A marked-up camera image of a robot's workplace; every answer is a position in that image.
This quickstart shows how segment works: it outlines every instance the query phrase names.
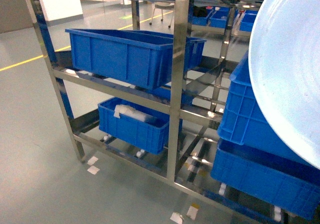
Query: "blue storage bin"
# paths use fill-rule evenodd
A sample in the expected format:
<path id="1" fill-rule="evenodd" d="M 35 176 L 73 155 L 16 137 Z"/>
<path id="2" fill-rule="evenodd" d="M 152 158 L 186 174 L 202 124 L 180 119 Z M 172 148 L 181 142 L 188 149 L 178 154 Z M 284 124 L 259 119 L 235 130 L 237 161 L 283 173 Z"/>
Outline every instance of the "blue storage bin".
<path id="1" fill-rule="evenodd" d="M 126 32 L 142 33 L 146 35 L 153 35 L 155 37 L 170 38 L 172 39 L 172 42 L 174 40 L 174 35 L 168 34 L 168 33 L 155 32 L 155 31 L 149 31 L 149 30 L 127 30 Z M 196 38 L 196 37 L 187 38 L 187 43 L 185 47 L 185 56 L 189 61 L 185 62 L 184 64 L 184 72 L 187 72 L 199 66 L 202 60 L 202 52 L 204 50 L 206 41 L 207 40 Z"/>
<path id="2" fill-rule="evenodd" d="M 156 117 L 156 122 L 150 124 L 123 114 L 120 114 L 120 118 L 114 117 L 116 105 L 129 105 L 140 112 Z M 116 138 L 152 154 L 161 153 L 164 145 L 168 143 L 169 115 L 165 113 L 116 97 L 98 104 L 98 111 L 99 129 Z"/>
<path id="3" fill-rule="evenodd" d="M 214 13 L 214 9 L 207 9 L 207 16 L 206 17 L 197 17 L 194 16 L 192 18 L 192 24 L 198 25 L 198 26 L 206 26 L 208 24 L 209 18 Z"/>
<path id="4" fill-rule="evenodd" d="M 239 30 L 244 32 L 251 32 L 252 28 L 254 27 L 256 17 L 257 15 L 247 14 L 247 12 L 245 12 L 244 17 L 241 20 Z"/>
<path id="5" fill-rule="evenodd" d="M 216 10 L 216 11 L 220 11 L 220 12 L 229 12 L 229 8 L 228 7 L 225 7 L 225 6 L 216 6 L 216 7 L 214 7 L 214 9 Z"/>
<path id="6" fill-rule="evenodd" d="M 218 135 L 238 145 L 246 145 L 309 165 L 274 132 L 256 101 L 250 76 L 248 52 L 230 75 L 231 84 Z"/>
<path id="7" fill-rule="evenodd" d="M 225 28 L 229 11 L 217 10 L 210 18 L 210 27 Z"/>
<path id="8" fill-rule="evenodd" d="M 246 10 L 244 14 L 258 15 L 258 11 L 257 10 Z"/>
<path id="9" fill-rule="evenodd" d="M 73 66 L 149 90 L 171 81 L 173 38 L 142 32 L 66 29 Z M 188 38 L 184 71 L 201 62 L 206 40 Z"/>
<path id="10" fill-rule="evenodd" d="M 222 139 L 210 175 L 307 220 L 320 202 L 318 169 Z"/>

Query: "gray floor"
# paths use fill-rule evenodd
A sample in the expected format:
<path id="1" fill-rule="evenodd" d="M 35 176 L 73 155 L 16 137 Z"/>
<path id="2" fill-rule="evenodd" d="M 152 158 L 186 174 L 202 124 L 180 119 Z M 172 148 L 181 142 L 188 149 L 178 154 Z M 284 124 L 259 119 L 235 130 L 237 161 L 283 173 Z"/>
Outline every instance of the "gray floor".
<path id="1" fill-rule="evenodd" d="M 152 6 L 143 5 L 140 11 L 140 19 L 148 19 Z M 118 29 L 131 24 L 131 19 L 121 19 L 130 14 L 130 7 L 110 8 L 52 26 L 54 47 L 70 44 L 65 28 Z M 163 23 L 154 19 L 152 26 L 145 21 L 141 29 L 173 33 L 167 25 L 170 15 Z M 211 39 L 204 55 L 219 56 L 219 37 L 194 35 Z M 248 42 L 234 39 L 227 58 L 239 61 L 247 49 Z M 33 29 L 0 35 L 0 69 L 41 54 Z M 1 224 L 170 224 L 174 223 L 170 220 L 173 212 L 186 216 L 192 203 L 200 205 L 199 213 L 195 221 L 186 218 L 186 224 L 256 223 L 214 208 L 98 152 L 92 154 L 98 158 L 94 165 L 100 171 L 89 173 L 89 165 L 76 159 L 43 59 L 0 71 L 0 83 Z M 75 116 L 96 109 L 97 103 L 110 97 L 69 82 L 66 87 Z"/>

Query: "white label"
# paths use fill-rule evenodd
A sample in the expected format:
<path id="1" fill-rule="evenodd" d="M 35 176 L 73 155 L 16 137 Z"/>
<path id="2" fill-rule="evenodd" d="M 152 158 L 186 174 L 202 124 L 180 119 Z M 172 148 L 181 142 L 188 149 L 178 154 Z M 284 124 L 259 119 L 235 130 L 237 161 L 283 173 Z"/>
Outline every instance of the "white label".
<path id="1" fill-rule="evenodd" d="M 182 218 L 182 216 L 178 212 L 172 213 L 170 220 L 172 220 L 178 224 L 183 224 L 183 222 L 184 222 L 184 219 Z"/>
<path id="2" fill-rule="evenodd" d="M 91 158 L 88 160 L 87 164 L 90 165 L 90 166 L 92 166 L 92 165 L 95 164 L 96 161 L 98 161 L 98 160 L 99 160 L 98 158 L 96 158 L 95 156 L 93 156 L 93 157 L 91 157 Z"/>
<path id="3" fill-rule="evenodd" d="M 95 167 L 94 165 L 92 165 L 89 167 L 89 169 L 87 171 L 90 172 L 91 174 L 95 175 L 95 174 L 97 174 L 98 171 L 100 171 L 100 169 L 98 167 Z"/>
<path id="4" fill-rule="evenodd" d="M 188 212 L 186 213 L 186 216 L 191 218 L 193 221 L 196 219 L 197 213 L 199 209 L 195 208 L 194 206 L 190 206 Z"/>

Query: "metal shelf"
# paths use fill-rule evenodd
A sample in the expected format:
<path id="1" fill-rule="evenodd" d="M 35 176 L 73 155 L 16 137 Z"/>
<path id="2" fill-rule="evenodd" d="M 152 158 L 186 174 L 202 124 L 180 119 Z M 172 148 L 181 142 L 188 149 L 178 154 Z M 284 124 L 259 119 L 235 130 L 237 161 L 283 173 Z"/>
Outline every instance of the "metal shelf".
<path id="1" fill-rule="evenodd" d="M 192 27 L 188 15 L 189 10 L 191 10 L 191 7 L 194 5 L 194 0 L 152 1 L 175 1 L 171 102 L 148 94 L 145 90 L 113 83 L 105 76 L 91 75 L 87 72 L 74 69 L 72 67 L 70 51 L 54 51 L 39 0 L 26 0 L 28 7 L 30 7 L 30 15 L 33 20 L 36 20 L 34 21 L 34 29 L 39 43 L 45 43 L 45 45 L 40 45 L 41 50 L 77 158 L 81 162 L 86 161 L 87 157 L 83 149 L 83 144 L 85 144 L 132 167 L 139 168 L 142 172 L 225 212 L 235 214 L 234 211 L 236 211 L 236 215 L 246 216 L 261 223 L 284 223 L 284 219 L 281 221 L 274 220 L 272 211 L 265 215 L 242 204 L 243 199 L 239 197 L 239 192 L 234 189 L 232 190 L 230 187 L 226 188 L 225 194 L 219 194 L 221 183 L 210 177 L 203 183 L 209 182 L 213 189 L 201 186 L 201 184 L 197 183 L 197 180 L 202 177 L 184 168 L 186 161 L 190 158 L 196 162 L 194 165 L 197 168 L 211 168 L 214 156 L 209 161 L 203 161 L 203 157 L 210 153 L 215 153 L 217 147 L 215 141 L 205 137 L 205 132 L 207 128 L 216 130 L 221 122 L 222 113 L 216 111 L 216 106 L 217 104 L 223 104 L 223 102 L 217 100 L 220 90 L 228 90 L 228 88 L 221 86 L 222 78 L 228 77 L 237 66 L 236 62 L 228 61 L 225 58 L 227 56 L 230 39 L 232 35 L 249 37 L 248 33 L 241 33 L 239 31 L 236 33 L 234 31 L 234 27 L 237 25 L 237 23 L 234 25 L 236 8 L 243 9 L 245 8 L 244 6 L 248 5 L 252 8 L 259 8 L 263 0 L 195 0 L 196 2 L 208 2 L 214 5 L 218 3 L 221 6 L 228 6 L 230 7 L 230 12 L 225 29 L 211 29 L 213 32 L 223 35 L 219 58 L 204 56 L 201 65 L 194 69 L 195 71 L 201 72 L 202 75 L 194 80 L 187 79 L 183 73 L 186 36 L 190 36 Z M 133 29 L 139 29 L 138 0 L 133 0 L 131 7 Z M 193 26 L 193 28 L 198 31 L 207 31 L 208 29 L 207 27 L 195 26 Z M 88 132 L 99 125 L 98 110 L 96 109 L 74 118 L 64 80 L 169 114 L 168 148 L 157 156 L 148 153 L 142 158 L 137 158 L 135 153 L 137 153 L 138 149 L 132 145 L 126 145 L 122 142 L 121 145 L 118 146 L 117 143 L 121 141 L 116 138 L 104 142 L 101 140 L 101 137 L 90 136 Z M 213 87 L 212 98 L 200 96 L 200 93 L 207 87 Z M 195 105 L 181 106 L 183 90 L 185 95 L 210 101 L 210 108 L 201 108 Z M 186 134 L 185 132 L 179 133 L 178 131 L 180 119 L 198 124 L 202 127 L 198 133 L 191 135 L 193 137 L 189 142 L 186 141 L 186 136 L 190 136 L 190 134 Z M 192 152 L 196 149 L 199 149 L 198 154 L 196 156 L 192 155 Z M 237 193 L 237 198 L 228 195 L 228 192 Z"/>

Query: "yellow floor line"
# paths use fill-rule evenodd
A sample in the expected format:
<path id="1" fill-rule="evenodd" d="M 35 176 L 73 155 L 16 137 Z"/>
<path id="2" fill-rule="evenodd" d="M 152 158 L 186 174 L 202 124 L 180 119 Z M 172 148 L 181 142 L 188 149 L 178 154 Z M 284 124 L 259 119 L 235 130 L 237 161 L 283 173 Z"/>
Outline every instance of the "yellow floor line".
<path id="1" fill-rule="evenodd" d="M 167 14 L 170 14 L 170 13 L 172 13 L 172 12 L 173 12 L 173 11 L 169 11 L 169 12 L 163 13 L 163 15 L 167 15 Z M 162 16 L 162 15 L 156 15 L 156 16 L 154 16 L 153 18 L 159 18 L 159 17 L 161 17 L 161 16 Z M 145 20 L 140 21 L 140 23 L 144 23 L 144 22 L 147 22 L 147 21 L 150 21 L 150 20 L 151 20 L 151 18 L 148 18 L 148 19 L 145 19 Z M 132 24 L 131 24 L 131 25 L 126 25 L 126 26 L 124 26 L 124 27 L 119 28 L 118 30 L 123 30 L 123 29 L 126 29 L 126 28 L 130 28 L 130 27 L 132 27 L 132 26 L 133 26 Z M 57 50 L 55 50 L 55 51 L 56 51 L 56 52 L 60 52 L 60 51 L 63 51 L 63 50 L 65 50 L 65 49 L 68 49 L 68 48 L 70 48 L 70 47 L 71 47 L 70 45 L 67 45 L 67 46 L 62 47 L 62 48 L 60 48 L 60 49 L 57 49 Z M 16 64 L 6 66 L 6 67 L 4 67 L 4 68 L 0 68 L 0 72 L 5 71 L 5 70 L 8 70 L 8 69 L 10 69 L 10 68 L 14 68 L 14 67 L 20 66 L 20 65 L 25 64 L 25 63 L 29 63 L 29 62 L 35 61 L 35 60 L 40 59 L 40 58 L 43 58 L 43 57 L 44 57 L 44 55 L 38 55 L 38 56 L 33 57 L 33 58 L 30 58 L 30 59 L 28 59 L 28 60 L 24 60 L 24 61 L 18 62 L 18 63 L 16 63 Z"/>

